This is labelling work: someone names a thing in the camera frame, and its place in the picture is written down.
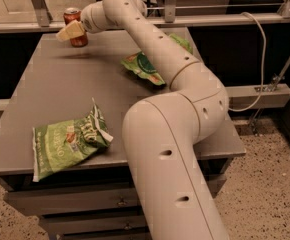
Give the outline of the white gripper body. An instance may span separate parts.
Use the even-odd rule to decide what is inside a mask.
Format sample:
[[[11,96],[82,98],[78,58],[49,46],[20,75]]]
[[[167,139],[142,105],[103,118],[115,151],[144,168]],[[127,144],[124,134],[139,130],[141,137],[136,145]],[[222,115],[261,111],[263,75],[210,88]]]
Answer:
[[[114,26],[105,15],[102,2],[96,2],[83,8],[80,18],[84,29],[89,33],[99,33]]]

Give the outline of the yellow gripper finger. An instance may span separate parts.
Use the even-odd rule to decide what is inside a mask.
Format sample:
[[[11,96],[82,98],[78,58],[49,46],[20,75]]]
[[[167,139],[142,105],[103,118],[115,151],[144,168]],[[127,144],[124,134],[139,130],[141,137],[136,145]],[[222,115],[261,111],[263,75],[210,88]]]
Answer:
[[[85,29],[80,21],[73,20],[68,25],[63,27],[57,34],[56,39],[60,42],[70,40],[85,34]]]

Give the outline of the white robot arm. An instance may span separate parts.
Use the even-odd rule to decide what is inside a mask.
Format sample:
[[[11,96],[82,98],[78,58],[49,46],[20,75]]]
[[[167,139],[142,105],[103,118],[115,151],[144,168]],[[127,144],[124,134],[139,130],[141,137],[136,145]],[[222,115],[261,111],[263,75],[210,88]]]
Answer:
[[[152,239],[229,240],[194,152],[195,144],[224,122],[227,91],[202,61],[144,13],[140,0],[102,0],[85,7],[57,38],[123,28],[170,88],[134,104],[122,126],[128,165]]]

